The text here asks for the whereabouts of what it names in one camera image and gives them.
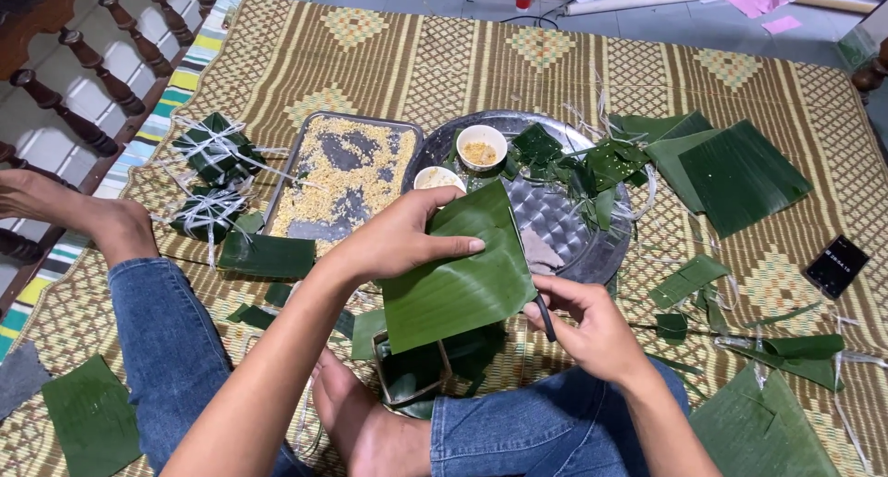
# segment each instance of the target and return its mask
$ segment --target smartphone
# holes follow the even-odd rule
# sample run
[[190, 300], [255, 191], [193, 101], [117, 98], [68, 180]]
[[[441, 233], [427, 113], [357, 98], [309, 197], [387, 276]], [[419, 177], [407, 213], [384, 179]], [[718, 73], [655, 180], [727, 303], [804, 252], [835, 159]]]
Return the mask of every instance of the smartphone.
[[830, 298], [839, 298], [870, 257], [843, 234], [833, 240], [805, 269], [805, 276]]

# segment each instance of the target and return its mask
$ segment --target round metal tray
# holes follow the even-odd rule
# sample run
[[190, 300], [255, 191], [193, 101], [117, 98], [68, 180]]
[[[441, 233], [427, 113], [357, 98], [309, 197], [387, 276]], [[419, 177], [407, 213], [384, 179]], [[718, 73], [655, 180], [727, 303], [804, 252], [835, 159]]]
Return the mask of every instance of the round metal tray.
[[[413, 180], [419, 170], [439, 165], [447, 159], [453, 145], [453, 134], [457, 129], [472, 125], [488, 125], [505, 134], [515, 136], [527, 125], [538, 122], [546, 131], [561, 142], [566, 153], [579, 151], [594, 144], [576, 129], [557, 119], [520, 111], [482, 111], [453, 119], [438, 130], [432, 132], [416, 151], [407, 171], [401, 192], [413, 189]], [[465, 179], [468, 170], [461, 167], [456, 159], [457, 175]], [[524, 180], [521, 176], [510, 182], [499, 178], [509, 194], [518, 230], [532, 228], [551, 246], [565, 265], [557, 271], [563, 278], [583, 283], [595, 282], [605, 284], [610, 280], [623, 262], [629, 247], [629, 233], [632, 224], [625, 218], [611, 218], [611, 229], [600, 231], [597, 227], [590, 230], [583, 219], [572, 213], [576, 206], [565, 195], [561, 186], [540, 185]], [[618, 201], [629, 205], [626, 187], [617, 186]]]

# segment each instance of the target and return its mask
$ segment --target black scissors handle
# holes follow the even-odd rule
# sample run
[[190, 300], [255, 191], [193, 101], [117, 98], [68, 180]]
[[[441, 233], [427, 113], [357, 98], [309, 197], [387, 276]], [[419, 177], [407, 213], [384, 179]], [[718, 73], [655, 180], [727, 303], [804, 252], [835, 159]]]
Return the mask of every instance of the black scissors handle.
[[543, 296], [537, 293], [534, 302], [540, 308], [540, 315], [543, 316], [543, 323], [546, 325], [546, 338], [548, 338], [550, 342], [554, 342], [556, 339], [555, 328], [552, 327], [552, 319], [549, 317], [549, 309], [546, 308], [546, 302], [543, 301]]

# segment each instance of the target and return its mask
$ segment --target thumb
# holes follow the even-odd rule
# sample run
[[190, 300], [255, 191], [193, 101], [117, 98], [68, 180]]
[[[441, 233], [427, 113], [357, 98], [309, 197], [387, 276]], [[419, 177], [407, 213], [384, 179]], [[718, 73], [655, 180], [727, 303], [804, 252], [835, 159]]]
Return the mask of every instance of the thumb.
[[483, 240], [468, 236], [428, 236], [426, 242], [430, 260], [472, 255], [484, 249]]
[[[549, 319], [552, 321], [552, 329], [555, 330], [555, 337], [561, 347], [569, 353], [574, 359], [582, 350], [583, 333], [579, 329], [564, 322], [555, 312], [549, 312]], [[539, 329], [546, 329], [543, 316], [540, 313], [540, 306], [536, 302], [530, 302], [524, 305], [524, 315], [527, 319]]]

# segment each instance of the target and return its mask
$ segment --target gray floor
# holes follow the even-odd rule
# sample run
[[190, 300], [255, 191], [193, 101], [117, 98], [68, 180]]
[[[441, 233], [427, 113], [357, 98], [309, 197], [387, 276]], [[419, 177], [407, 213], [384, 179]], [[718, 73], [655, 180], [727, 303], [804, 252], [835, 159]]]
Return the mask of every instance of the gray floor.
[[[518, 16], [515, 0], [314, 0], [328, 5], [355, 6], [386, 12], [404, 12], [450, 17], [466, 17], [502, 21]], [[566, 0], [534, 0], [527, 15], [539, 16]], [[750, 19], [725, 0], [711, 3], [699, 1], [664, 6], [648, 6], [631, 10], [604, 12], [577, 17], [553, 18], [558, 27], [631, 40], [650, 40], [691, 45], [694, 47], [743, 52], [757, 56], [811, 62], [845, 68], [836, 50], [836, 42], [862, 18], [845, 13], [804, 5], [785, 5], [770, 14]], [[761, 23], [793, 16], [802, 26], [771, 35]], [[530, 25], [531, 19], [518, 19], [516, 24]], [[874, 92], [868, 107], [885, 138], [888, 130], [888, 87]]]

